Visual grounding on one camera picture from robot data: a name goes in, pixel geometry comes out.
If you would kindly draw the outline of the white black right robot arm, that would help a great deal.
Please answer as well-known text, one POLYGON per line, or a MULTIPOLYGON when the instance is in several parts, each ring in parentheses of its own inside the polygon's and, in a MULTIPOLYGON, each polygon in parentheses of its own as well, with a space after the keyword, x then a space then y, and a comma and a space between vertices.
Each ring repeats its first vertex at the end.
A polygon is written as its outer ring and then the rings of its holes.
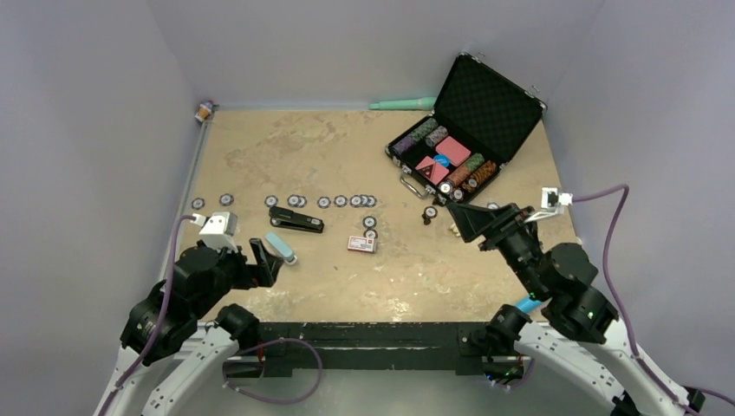
POLYGON ((462 239, 483 238, 479 249, 497 250, 532 299, 545 302, 546 325, 505 304, 484 331, 460 340, 487 357, 519 353, 554 370, 613 415, 695 415, 702 391, 678 384, 635 341, 614 304, 592 282, 598 269, 580 244, 543 250, 532 208, 497 209, 450 203, 462 239))

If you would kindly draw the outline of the light blue stapler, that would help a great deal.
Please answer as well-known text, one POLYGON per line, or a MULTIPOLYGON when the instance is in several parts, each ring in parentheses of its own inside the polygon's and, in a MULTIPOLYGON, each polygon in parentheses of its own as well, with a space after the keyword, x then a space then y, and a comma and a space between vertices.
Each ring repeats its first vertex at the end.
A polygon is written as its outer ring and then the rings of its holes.
POLYGON ((295 265, 297 263, 298 258, 293 248, 276 233, 267 233, 265 239, 287 265, 295 265))

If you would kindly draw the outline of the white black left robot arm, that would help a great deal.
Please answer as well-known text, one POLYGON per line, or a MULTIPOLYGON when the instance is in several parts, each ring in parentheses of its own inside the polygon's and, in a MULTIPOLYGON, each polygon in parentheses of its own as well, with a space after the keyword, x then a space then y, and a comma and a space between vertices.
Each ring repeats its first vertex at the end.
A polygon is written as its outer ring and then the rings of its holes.
POLYGON ((130 311, 120 336, 115 370, 96 408, 99 415, 173 415, 215 367, 258 347, 259 320, 231 304, 210 332, 169 375, 164 372, 198 321, 233 289, 270 288, 284 264, 260 239, 249 241, 249 264, 231 237, 206 237, 172 254, 166 279, 130 311))

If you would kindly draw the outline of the black stapler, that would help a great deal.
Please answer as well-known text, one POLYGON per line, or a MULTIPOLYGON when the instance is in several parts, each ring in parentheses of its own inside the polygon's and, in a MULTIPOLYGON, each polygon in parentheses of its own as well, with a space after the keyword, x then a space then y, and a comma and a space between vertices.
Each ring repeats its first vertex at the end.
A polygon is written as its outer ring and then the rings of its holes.
POLYGON ((269 217, 270 224, 276 228, 317 234, 324 231, 325 224, 321 219, 303 215, 290 209, 272 206, 269 208, 269 217))

